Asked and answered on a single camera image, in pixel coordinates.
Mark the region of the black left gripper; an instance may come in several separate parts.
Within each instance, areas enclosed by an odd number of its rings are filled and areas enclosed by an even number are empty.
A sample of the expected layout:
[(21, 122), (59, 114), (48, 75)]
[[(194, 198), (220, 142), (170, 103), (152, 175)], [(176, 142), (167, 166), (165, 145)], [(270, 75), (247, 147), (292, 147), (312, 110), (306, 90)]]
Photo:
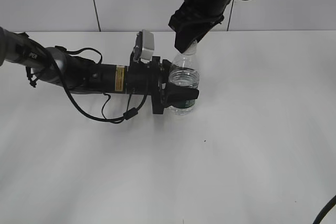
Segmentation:
[[(135, 61), (135, 56), (130, 56), (130, 64), (126, 75), (126, 93), (151, 97), (152, 113), (164, 112), (164, 88), (167, 83), (171, 62), (159, 56), (145, 63)], [(197, 88), (178, 86), (167, 83), (165, 86), (165, 107), (191, 108), (199, 96)]]

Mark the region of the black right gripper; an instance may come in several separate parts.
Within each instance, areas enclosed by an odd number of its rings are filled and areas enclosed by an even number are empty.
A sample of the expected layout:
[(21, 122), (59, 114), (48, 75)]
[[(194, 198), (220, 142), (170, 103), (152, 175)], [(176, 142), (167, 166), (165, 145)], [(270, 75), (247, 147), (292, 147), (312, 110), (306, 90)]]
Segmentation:
[(175, 31), (175, 48), (184, 53), (194, 42), (224, 20), (224, 11), (231, 0), (184, 0), (169, 21)]

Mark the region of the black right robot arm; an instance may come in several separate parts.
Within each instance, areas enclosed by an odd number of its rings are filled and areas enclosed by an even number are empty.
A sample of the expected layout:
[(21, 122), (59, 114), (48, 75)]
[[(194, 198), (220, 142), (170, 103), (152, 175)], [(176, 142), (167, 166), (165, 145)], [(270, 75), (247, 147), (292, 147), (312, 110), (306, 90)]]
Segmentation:
[(200, 42), (224, 20), (224, 10), (230, 0), (184, 0), (169, 21), (175, 31), (175, 48), (184, 53), (194, 42)]

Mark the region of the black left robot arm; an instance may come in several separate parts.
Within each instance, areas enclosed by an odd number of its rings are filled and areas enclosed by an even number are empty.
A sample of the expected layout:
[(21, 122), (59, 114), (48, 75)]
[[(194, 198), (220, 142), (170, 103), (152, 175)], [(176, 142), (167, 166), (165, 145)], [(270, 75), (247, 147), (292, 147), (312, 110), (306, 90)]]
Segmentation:
[(25, 66), (32, 87), (38, 80), (63, 87), (72, 103), (73, 94), (142, 95), (151, 97), (153, 114), (163, 114), (170, 106), (198, 98), (197, 88), (169, 82), (172, 63), (153, 55), (154, 35), (149, 31), (138, 32), (128, 66), (80, 57), (86, 50), (45, 48), (26, 33), (1, 29), (1, 62)]

